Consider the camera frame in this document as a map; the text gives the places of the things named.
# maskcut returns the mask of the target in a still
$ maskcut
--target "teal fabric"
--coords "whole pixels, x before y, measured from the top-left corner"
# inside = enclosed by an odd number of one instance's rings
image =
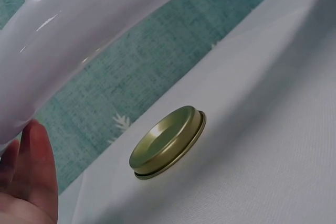
[[[0,0],[0,29],[24,1]],[[59,91],[37,119],[50,134],[60,192],[261,1],[172,0]]]

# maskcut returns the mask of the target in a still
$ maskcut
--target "white fabric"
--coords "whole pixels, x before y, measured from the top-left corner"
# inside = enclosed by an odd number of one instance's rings
[[[72,224],[336,223],[335,0],[266,0],[61,196]],[[195,146],[140,181],[128,158],[183,105]]]

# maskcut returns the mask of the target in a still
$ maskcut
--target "finger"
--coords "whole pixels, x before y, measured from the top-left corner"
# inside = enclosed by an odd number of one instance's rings
[[[49,137],[41,124],[34,124],[31,127],[29,137],[32,173],[28,201],[57,223],[58,187]]]
[[[19,150],[19,141],[14,140],[7,147],[0,161],[0,191],[5,191],[12,182],[17,155]]]
[[[27,200],[29,196],[30,174],[32,171],[29,135],[31,128],[35,124],[38,124],[38,122],[36,120],[32,120],[22,131],[15,173],[12,183],[7,190],[8,194],[23,200]]]

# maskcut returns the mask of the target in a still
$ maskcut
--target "gold object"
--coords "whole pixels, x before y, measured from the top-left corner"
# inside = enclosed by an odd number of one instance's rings
[[[139,179],[149,179],[175,164],[197,141],[206,123],[204,112],[181,107],[156,124],[133,150],[129,164]]]

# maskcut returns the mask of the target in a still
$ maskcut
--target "white glossy object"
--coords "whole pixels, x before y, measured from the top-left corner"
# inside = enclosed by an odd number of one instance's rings
[[[334,3],[265,0],[60,196],[60,223],[336,223]],[[202,137],[136,179],[139,136],[184,105]]]
[[[0,153],[94,56],[169,0],[28,0],[0,36]]]

